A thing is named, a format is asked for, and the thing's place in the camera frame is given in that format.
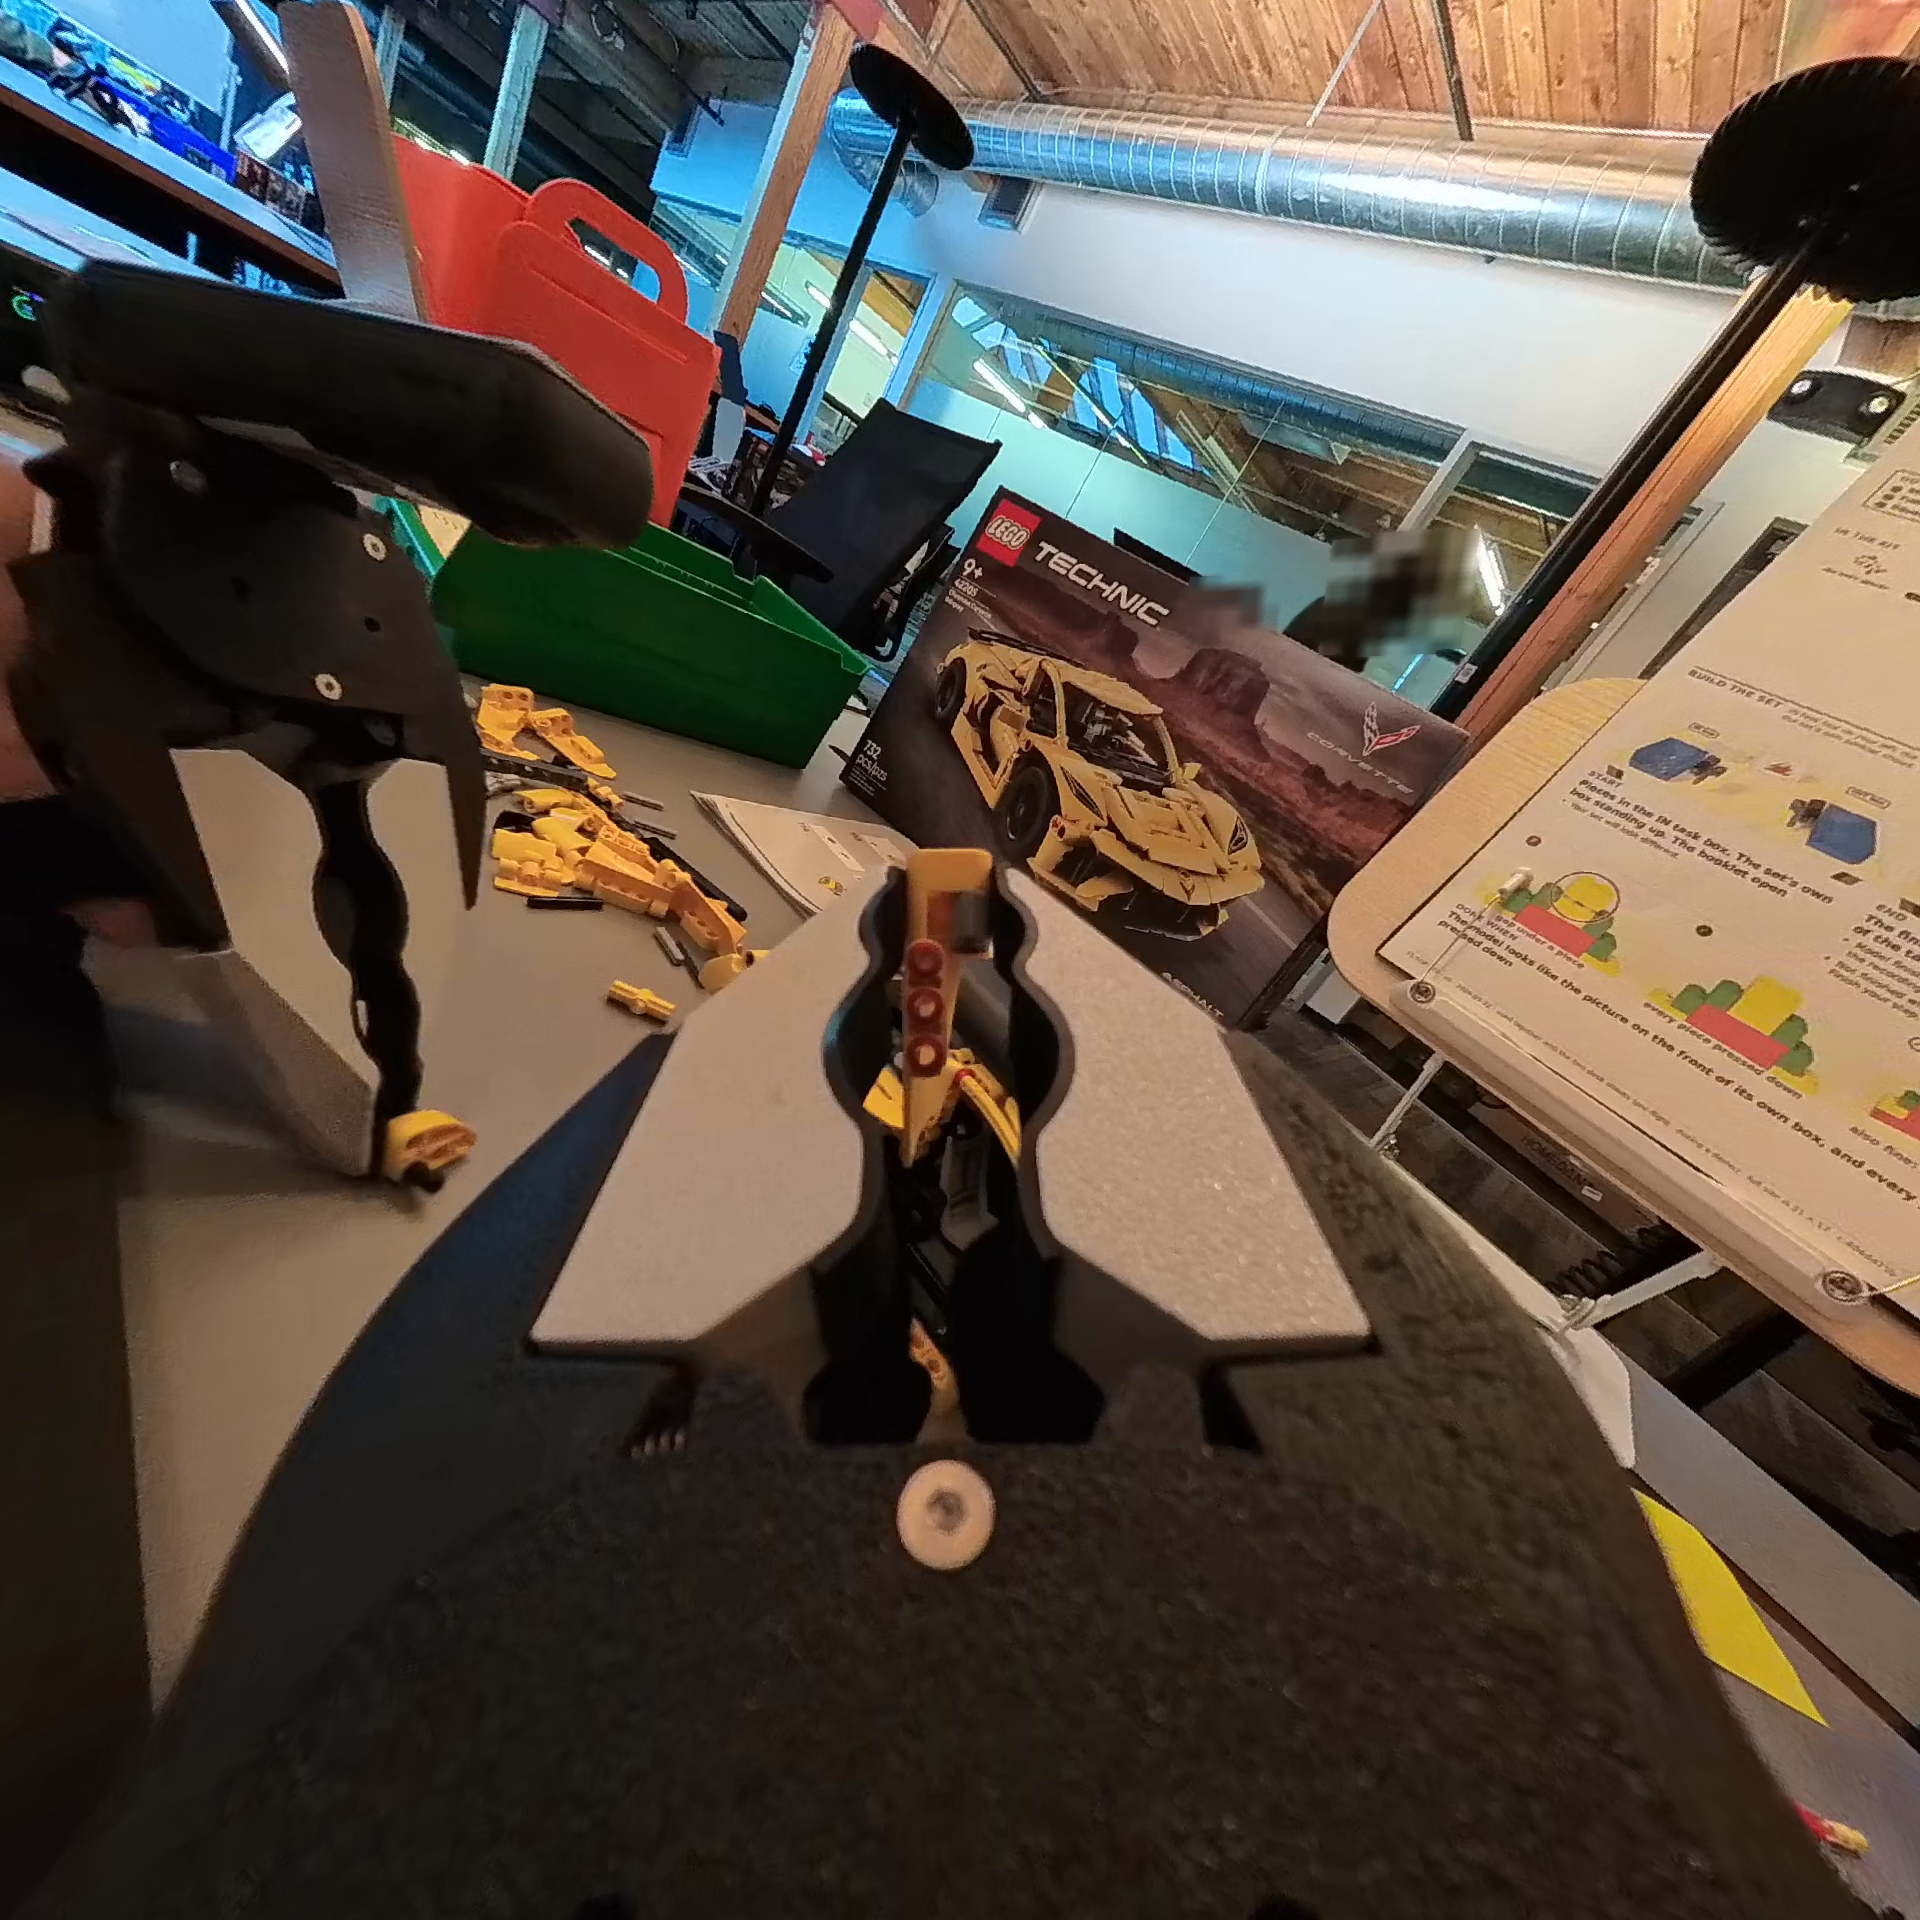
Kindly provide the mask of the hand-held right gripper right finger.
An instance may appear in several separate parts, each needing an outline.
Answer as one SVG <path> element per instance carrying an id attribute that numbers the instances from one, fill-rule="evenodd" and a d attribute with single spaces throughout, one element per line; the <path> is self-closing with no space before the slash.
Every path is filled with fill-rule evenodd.
<path id="1" fill-rule="evenodd" d="M 1141 1369 L 1376 1348 L 1306 1174 L 1229 1036 L 1036 881 L 992 881 L 1005 1085 L 996 1227 L 960 1265 L 960 1409 L 978 1442 L 1084 1442 Z"/>

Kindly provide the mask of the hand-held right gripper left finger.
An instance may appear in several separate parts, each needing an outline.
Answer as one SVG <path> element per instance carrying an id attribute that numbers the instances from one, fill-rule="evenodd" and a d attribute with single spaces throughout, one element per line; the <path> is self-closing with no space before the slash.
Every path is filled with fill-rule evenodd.
<path id="1" fill-rule="evenodd" d="M 902 946 L 902 895 L 853 898 L 682 1023 L 540 1310 L 541 1350 L 749 1374 L 820 1444 L 920 1436 L 899 1153 L 866 1108 Z"/>

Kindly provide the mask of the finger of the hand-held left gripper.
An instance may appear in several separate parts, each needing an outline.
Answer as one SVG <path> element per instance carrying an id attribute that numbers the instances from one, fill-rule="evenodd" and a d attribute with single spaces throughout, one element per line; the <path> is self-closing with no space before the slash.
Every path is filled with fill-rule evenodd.
<path id="1" fill-rule="evenodd" d="M 223 938 L 182 959 L 261 1102 L 349 1178 L 389 1174 L 436 994 L 436 765 L 296 765 L 174 749 Z"/>

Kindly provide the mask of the small yellow curved brick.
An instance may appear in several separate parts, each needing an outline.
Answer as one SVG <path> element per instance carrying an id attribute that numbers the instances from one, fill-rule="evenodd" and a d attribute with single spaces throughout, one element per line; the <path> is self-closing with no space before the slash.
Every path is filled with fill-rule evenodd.
<path id="1" fill-rule="evenodd" d="M 438 1194 L 474 1148 L 474 1126 L 446 1111 L 399 1113 L 387 1122 L 376 1142 L 375 1172 L 387 1185 Z"/>

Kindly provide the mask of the yellow toy car model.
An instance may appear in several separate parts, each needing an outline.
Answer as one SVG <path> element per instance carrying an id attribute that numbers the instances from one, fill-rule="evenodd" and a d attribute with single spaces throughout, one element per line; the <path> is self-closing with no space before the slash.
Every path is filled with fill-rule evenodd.
<path id="1" fill-rule="evenodd" d="M 886 1134 L 886 1194 L 901 1243 L 907 1350 L 927 1378 L 927 1426 L 960 1415 L 949 1358 L 962 1254 L 996 1220 L 990 1185 L 1021 1154 L 1021 1116 L 990 1061 L 958 1033 L 962 990 L 994 955 L 994 865 L 983 850 L 914 853 L 902 867 L 895 1051 L 866 1095 Z"/>

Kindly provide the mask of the grey desk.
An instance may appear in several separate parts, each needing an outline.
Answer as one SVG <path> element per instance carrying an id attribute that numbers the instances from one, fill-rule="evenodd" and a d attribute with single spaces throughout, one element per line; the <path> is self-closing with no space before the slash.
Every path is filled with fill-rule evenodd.
<path id="1" fill-rule="evenodd" d="M 805 773 L 588 715 L 678 853 Z M 446 1191 L 311 1169 L 123 954 L 158 1719 L 64 1916 L 1863 1916 L 1501 1284 L 1229 1041 L 1376 1348 L 1141 1369 L 1090 1439 L 820 1444 L 533 1329 L 672 1041 L 624 917 L 484 892 Z"/>

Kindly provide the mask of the pile of yellow bricks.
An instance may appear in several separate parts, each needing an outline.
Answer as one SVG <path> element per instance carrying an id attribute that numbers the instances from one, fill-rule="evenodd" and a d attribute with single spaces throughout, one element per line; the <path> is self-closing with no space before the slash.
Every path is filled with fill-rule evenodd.
<path id="1" fill-rule="evenodd" d="M 635 818 L 611 756 L 558 705 L 514 684 L 467 700 L 491 798 L 493 886 L 551 911 L 611 910 L 652 929 L 663 957 L 719 993 L 762 959 L 748 911 L 691 869 L 672 837 Z"/>

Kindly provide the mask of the open instruction booklet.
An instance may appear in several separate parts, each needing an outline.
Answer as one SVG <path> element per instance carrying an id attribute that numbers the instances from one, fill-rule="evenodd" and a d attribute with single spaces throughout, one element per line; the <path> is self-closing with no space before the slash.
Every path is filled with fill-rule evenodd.
<path id="1" fill-rule="evenodd" d="M 911 842 L 883 822 L 732 801 L 709 791 L 695 791 L 691 798 L 803 917 L 863 895 L 917 853 Z"/>

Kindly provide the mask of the green plastic bin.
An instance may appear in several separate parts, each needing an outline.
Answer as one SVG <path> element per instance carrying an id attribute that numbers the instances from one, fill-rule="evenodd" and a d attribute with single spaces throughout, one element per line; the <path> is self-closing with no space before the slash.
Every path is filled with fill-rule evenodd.
<path id="1" fill-rule="evenodd" d="M 659 526 L 635 547 L 514 547 L 469 526 L 429 587 L 459 668 L 803 767 L 868 661 L 764 577 Z"/>

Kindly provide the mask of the storage shelf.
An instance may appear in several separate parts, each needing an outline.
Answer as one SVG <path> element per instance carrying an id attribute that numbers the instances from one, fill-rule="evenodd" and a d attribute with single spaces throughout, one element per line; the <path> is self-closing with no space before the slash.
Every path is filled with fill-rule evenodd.
<path id="1" fill-rule="evenodd" d="M 335 297 L 270 4 L 4 4 L 4 212 Z"/>

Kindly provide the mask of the red plastic bin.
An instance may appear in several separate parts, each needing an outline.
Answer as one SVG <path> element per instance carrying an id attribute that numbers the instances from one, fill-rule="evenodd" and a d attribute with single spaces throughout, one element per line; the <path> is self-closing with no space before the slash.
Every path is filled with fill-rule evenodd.
<path id="1" fill-rule="evenodd" d="M 667 527 L 718 375 L 672 246 L 588 182 L 524 191 L 402 135 L 394 150 L 426 319 L 530 346 L 572 375 L 650 447 L 652 524 Z"/>

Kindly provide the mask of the toy car set box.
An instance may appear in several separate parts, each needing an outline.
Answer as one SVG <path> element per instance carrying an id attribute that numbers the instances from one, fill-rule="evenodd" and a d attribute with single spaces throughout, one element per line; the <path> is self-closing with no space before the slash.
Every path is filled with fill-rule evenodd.
<path id="1" fill-rule="evenodd" d="M 844 765 L 917 847 L 984 847 L 1258 1028 L 1461 727 L 996 486 Z"/>

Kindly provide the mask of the yellow sticky note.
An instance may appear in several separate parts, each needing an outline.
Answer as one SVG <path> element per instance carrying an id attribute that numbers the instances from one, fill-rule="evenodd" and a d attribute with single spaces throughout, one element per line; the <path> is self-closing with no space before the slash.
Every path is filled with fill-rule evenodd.
<path id="1" fill-rule="evenodd" d="M 1636 1490 L 1636 1501 L 1709 1665 L 1810 1723 L 1826 1725 L 1784 1647 L 1708 1537 L 1644 1490 Z"/>

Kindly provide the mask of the black disc light stand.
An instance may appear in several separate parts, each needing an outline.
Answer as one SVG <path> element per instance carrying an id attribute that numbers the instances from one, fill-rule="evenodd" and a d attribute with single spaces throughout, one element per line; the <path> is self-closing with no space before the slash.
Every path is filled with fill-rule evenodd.
<path id="1" fill-rule="evenodd" d="M 1691 175 L 1709 249 L 1751 271 L 1731 317 L 1623 447 L 1435 698 L 1500 731 L 1599 622 L 1856 305 L 1916 297 L 1917 69 L 1847 58 L 1734 108 Z"/>
<path id="2" fill-rule="evenodd" d="M 808 418 L 808 404 L 823 385 L 823 375 L 835 356 L 835 346 L 844 331 L 844 319 L 860 293 L 880 218 L 894 195 L 906 157 L 909 154 L 919 154 L 927 166 L 949 173 L 970 169 L 974 159 L 974 139 L 962 115 L 942 94 L 942 89 L 925 79 L 909 61 L 886 52 L 877 43 L 860 43 L 850 55 L 848 74 L 860 100 L 886 127 L 891 127 L 894 135 L 880 159 L 868 202 L 848 242 L 823 319 L 808 340 L 806 358 L 803 362 L 796 388 L 788 396 L 779 427 L 762 465 L 759 482 L 752 493 L 754 516 L 766 514 L 784 460 Z"/>

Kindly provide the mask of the silver air duct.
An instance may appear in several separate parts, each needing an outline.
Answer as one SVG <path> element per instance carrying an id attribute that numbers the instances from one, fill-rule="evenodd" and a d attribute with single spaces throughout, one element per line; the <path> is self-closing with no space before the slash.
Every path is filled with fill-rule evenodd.
<path id="1" fill-rule="evenodd" d="M 1459 139 L 1400 115 L 1296 127 L 1063 103 L 962 103 L 960 115 L 984 175 L 1698 290 L 1756 275 L 1698 228 L 1703 145 L 1685 135 L 1488 127 Z"/>

